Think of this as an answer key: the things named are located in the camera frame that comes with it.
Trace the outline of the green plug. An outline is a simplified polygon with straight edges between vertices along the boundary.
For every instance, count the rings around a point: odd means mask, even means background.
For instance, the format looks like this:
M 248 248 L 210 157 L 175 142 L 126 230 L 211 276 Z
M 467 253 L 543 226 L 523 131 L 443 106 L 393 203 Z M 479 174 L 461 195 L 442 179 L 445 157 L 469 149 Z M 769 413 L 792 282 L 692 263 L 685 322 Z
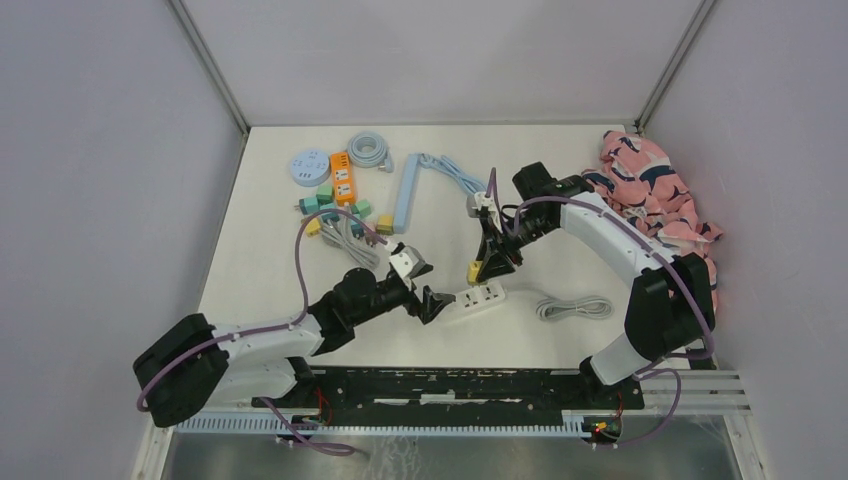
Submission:
M 334 202 L 334 187 L 329 184 L 319 186 L 315 197 L 320 205 L 332 204 Z
M 353 204 L 351 211 L 357 217 L 365 219 L 372 214 L 373 207 L 367 199 L 362 199 Z

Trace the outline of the yellow USB charger plug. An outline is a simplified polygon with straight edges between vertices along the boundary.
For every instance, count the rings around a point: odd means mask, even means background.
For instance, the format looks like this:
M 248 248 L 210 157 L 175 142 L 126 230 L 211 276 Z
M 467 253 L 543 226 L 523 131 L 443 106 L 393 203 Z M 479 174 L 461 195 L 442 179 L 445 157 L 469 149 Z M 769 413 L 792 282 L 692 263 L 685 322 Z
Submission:
M 323 230 L 323 222 L 318 217 L 304 220 L 302 224 L 303 234 L 307 237 L 319 236 Z

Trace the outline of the orange power strip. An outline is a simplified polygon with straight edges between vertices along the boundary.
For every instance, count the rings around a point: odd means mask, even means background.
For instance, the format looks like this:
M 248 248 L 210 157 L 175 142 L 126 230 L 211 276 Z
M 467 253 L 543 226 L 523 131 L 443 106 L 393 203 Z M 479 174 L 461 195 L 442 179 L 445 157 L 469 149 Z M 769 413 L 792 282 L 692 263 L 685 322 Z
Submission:
M 338 206 L 352 206 L 357 198 L 353 163 L 344 151 L 331 154 L 329 159 L 334 200 Z

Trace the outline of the teal USB charger plug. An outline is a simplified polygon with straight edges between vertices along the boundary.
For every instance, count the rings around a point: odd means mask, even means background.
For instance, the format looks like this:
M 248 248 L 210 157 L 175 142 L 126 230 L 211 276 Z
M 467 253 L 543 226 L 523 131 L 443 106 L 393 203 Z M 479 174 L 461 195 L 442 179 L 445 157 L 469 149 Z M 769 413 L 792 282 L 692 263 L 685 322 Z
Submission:
M 300 198 L 296 204 L 296 208 L 302 215 L 308 216 L 319 211 L 321 203 L 316 196 L 308 196 Z

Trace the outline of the round blue power socket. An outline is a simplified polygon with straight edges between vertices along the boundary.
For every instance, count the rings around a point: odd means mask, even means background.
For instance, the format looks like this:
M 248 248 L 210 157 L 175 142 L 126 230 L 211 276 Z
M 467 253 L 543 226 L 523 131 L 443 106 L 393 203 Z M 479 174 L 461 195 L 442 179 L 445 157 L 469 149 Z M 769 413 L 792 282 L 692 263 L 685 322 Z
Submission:
M 289 173 L 299 186 L 320 186 L 330 177 L 330 157 L 322 150 L 304 150 L 290 161 Z

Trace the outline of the white power strip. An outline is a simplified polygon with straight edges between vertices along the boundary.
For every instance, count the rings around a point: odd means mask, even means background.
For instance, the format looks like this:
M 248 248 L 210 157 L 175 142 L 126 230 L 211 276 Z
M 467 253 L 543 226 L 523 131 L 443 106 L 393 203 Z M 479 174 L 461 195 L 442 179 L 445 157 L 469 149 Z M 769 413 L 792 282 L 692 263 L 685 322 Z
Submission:
M 507 291 L 498 280 L 471 286 L 455 294 L 455 301 L 443 312 L 454 321 L 490 310 L 504 303 Z

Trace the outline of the long blue power strip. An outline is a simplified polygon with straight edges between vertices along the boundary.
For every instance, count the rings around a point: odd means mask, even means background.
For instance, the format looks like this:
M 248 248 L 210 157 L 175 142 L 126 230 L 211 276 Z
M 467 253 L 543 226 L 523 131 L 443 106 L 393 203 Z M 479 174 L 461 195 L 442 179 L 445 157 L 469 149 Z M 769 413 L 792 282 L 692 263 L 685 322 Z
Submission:
M 413 208 L 414 195 L 417 187 L 418 172 L 420 168 L 419 153 L 407 156 L 404 164 L 398 194 L 395 201 L 392 228 L 395 234 L 403 234 L 408 230 L 411 212 Z

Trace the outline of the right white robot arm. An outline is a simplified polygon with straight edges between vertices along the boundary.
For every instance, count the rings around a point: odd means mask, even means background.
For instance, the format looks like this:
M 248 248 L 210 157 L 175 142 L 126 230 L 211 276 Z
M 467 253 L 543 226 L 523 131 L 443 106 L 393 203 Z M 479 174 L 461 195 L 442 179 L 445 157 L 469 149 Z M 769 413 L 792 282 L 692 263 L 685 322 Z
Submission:
M 579 175 L 555 179 L 536 162 L 512 182 L 522 199 L 512 215 L 502 212 L 495 178 L 467 198 L 469 214 L 482 228 L 470 283 L 514 273 L 523 263 L 522 248 L 562 229 L 590 247 L 630 289 L 623 333 L 581 365 L 577 392 L 585 405 L 606 406 L 617 396 L 617 383 L 681 357 L 682 348 L 697 340 L 705 346 L 700 356 L 712 356 L 715 316 L 703 258 L 651 241 Z

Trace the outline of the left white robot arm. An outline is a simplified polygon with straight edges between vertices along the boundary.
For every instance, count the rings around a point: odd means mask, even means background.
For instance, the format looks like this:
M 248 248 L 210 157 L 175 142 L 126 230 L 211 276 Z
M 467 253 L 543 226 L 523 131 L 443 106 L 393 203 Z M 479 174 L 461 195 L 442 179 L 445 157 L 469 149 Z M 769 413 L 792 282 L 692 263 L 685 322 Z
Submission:
M 455 295 L 418 290 L 394 269 L 383 280 L 354 268 L 302 312 L 245 330 L 213 325 L 190 314 L 157 339 L 132 364 L 141 388 L 136 407 L 158 427 L 175 426 L 207 406 L 282 398 L 307 404 L 315 391 L 310 358 L 338 350 L 357 326 L 403 308 L 432 322 Z

